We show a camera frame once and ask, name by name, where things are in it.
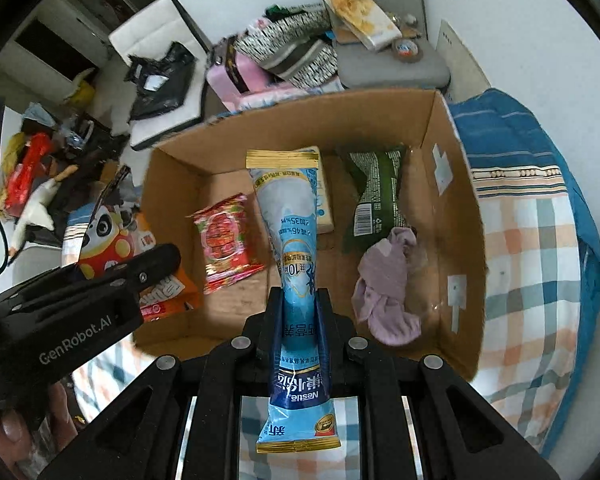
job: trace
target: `blue snack packet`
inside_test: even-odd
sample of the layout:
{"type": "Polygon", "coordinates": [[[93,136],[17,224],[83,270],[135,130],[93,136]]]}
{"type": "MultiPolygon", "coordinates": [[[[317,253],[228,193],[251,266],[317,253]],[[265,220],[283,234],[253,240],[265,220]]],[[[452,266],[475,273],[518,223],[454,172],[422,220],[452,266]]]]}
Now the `blue snack packet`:
{"type": "Polygon", "coordinates": [[[259,453],[340,446],[329,398],[328,352],[315,306],[317,166],[317,153],[247,154],[283,289],[273,343],[269,418],[256,444],[259,453]]]}

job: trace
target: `orange snack bag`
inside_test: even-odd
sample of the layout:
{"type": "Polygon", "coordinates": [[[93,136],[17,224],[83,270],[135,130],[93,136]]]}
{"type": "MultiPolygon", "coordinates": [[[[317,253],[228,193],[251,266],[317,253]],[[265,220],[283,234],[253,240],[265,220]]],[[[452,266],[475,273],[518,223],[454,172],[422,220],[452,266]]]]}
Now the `orange snack bag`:
{"type": "MultiPolygon", "coordinates": [[[[67,232],[73,230],[74,239],[76,228],[75,225],[67,227],[67,232]]],[[[122,166],[93,207],[91,220],[82,238],[78,266],[90,280],[101,276],[109,267],[144,253],[155,245],[154,234],[140,211],[131,170],[128,166],[122,166]]],[[[198,306],[198,288],[187,277],[182,266],[176,273],[140,294],[140,308],[145,321],[198,306]]]]}

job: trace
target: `red candy wrapper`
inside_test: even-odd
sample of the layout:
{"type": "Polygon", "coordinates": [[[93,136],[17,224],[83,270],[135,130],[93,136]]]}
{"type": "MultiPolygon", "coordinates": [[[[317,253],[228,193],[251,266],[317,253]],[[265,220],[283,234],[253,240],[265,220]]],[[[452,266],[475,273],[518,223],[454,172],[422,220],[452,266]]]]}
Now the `red candy wrapper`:
{"type": "Polygon", "coordinates": [[[205,252],[205,294],[264,269],[246,245],[246,201],[247,196],[238,193],[192,215],[205,252]]]}

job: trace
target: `green snack bag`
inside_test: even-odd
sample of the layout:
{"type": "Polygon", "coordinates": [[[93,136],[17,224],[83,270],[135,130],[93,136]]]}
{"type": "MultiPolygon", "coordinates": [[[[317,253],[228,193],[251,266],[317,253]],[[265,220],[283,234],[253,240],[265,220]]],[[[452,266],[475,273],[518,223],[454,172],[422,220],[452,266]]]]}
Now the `green snack bag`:
{"type": "Polygon", "coordinates": [[[398,209],[405,150],[400,145],[386,151],[340,153],[360,197],[347,229],[345,248],[355,245],[366,251],[386,238],[392,228],[408,226],[398,209]]]}

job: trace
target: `human hand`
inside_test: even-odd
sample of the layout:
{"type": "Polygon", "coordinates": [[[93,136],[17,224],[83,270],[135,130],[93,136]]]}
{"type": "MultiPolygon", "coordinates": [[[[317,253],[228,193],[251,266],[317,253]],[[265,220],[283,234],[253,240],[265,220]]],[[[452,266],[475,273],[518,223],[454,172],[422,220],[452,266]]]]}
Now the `human hand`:
{"type": "MultiPolygon", "coordinates": [[[[48,389],[48,395],[51,431],[58,451],[62,451],[78,432],[69,415],[64,386],[53,384],[48,389]]],[[[0,418],[0,458],[19,480],[26,480],[26,476],[17,463],[29,458],[31,451],[31,435],[22,416],[15,410],[3,413],[0,418]]]]}

